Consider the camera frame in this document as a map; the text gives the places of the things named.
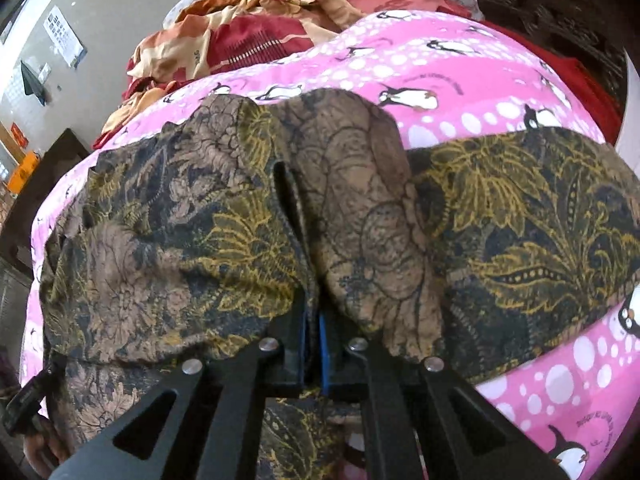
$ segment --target dark floral fabric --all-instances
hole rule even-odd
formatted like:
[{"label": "dark floral fabric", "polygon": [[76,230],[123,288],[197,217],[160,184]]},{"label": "dark floral fabric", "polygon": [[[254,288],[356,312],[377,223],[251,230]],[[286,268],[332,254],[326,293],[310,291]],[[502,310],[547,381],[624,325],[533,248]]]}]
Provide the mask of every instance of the dark floral fabric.
[{"label": "dark floral fabric", "polygon": [[[210,96],[103,153],[47,242],[46,335],[69,357],[52,415],[77,447],[188,356],[259,338],[299,286],[312,349],[322,289],[391,353],[494,377],[636,284],[639,198],[615,153],[568,130],[405,153],[394,120],[350,92]],[[268,402],[258,476],[332,475],[341,410],[314,392]]]}]

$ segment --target metal screw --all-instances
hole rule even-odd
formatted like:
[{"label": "metal screw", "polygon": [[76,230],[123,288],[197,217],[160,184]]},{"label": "metal screw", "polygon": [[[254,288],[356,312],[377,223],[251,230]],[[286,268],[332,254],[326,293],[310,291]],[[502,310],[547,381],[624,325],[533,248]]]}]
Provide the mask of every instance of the metal screw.
[{"label": "metal screw", "polygon": [[280,343],[274,337],[265,337],[258,343],[258,348],[263,352],[273,352],[278,349]]},{"label": "metal screw", "polygon": [[369,347],[369,343],[363,337],[354,337],[349,341],[349,350],[354,352],[364,352]]},{"label": "metal screw", "polygon": [[182,363],[182,371],[187,375],[195,375],[202,370],[202,361],[199,359],[187,359]]},{"label": "metal screw", "polygon": [[430,372],[441,372],[444,370],[444,361],[439,357],[427,357],[424,360],[424,367]]}]

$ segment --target penguin print bedsheet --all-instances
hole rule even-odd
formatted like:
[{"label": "penguin print bedsheet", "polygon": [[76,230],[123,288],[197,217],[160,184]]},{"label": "penguin print bedsheet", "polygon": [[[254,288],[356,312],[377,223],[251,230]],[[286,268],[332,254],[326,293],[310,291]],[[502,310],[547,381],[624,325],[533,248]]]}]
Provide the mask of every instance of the penguin print bedsheet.
[{"label": "penguin print bedsheet", "polygon": [[[371,14],[306,52],[193,82],[135,117],[69,171],[40,207],[32,229],[35,280],[22,382],[42,369],[37,340],[44,244],[101,151],[154,136],[167,121],[185,121],[210,93],[271,104],[324,87],[356,92],[382,107],[396,120],[406,149],[551,125],[604,142],[588,112],[541,59],[497,31],[436,12]],[[572,480],[596,471],[638,400],[640,292],[628,293],[573,342],[478,386]]]}]

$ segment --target carved wooden headboard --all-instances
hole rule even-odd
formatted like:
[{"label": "carved wooden headboard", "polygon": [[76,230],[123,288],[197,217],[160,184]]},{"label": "carved wooden headboard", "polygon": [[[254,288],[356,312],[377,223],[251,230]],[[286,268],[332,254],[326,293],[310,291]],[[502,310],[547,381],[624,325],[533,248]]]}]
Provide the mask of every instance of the carved wooden headboard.
[{"label": "carved wooden headboard", "polygon": [[478,0],[490,22],[558,54],[575,57],[624,110],[626,60],[592,0]]}]

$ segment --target calendar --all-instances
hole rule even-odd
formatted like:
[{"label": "calendar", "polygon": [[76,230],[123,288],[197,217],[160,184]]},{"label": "calendar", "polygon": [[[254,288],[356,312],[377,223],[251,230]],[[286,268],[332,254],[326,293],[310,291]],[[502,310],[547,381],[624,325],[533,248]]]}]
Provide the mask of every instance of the calendar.
[{"label": "calendar", "polygon": [[44,28],[66,63],[71,68],[78,66],[84,57],[85,49],[69,27],[58,6],[54,6],[45,18]]}]

